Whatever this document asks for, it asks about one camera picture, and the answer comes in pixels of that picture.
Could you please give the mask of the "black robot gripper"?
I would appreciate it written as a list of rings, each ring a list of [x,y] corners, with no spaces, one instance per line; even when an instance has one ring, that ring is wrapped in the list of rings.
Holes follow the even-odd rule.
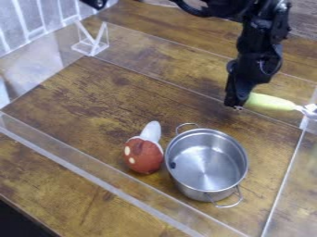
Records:
[[[239,43],[239,56],[227,65],[225,106],[244,106],[257,85],[269,83],[283,66],[283,45],[253,50]]]

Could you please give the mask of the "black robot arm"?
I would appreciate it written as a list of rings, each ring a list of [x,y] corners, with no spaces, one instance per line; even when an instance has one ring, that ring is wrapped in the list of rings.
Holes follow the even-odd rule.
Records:
[[[184,44],[223,53],[236,46],[227,64],[225,105],[244,106],[253,89],[269,82],[283,66],[283,44],[291,32],[288,0],[168,0],[168,7],[145,0],[80,0],[100,17]],[[236,36],[239,41],[228,39]]]

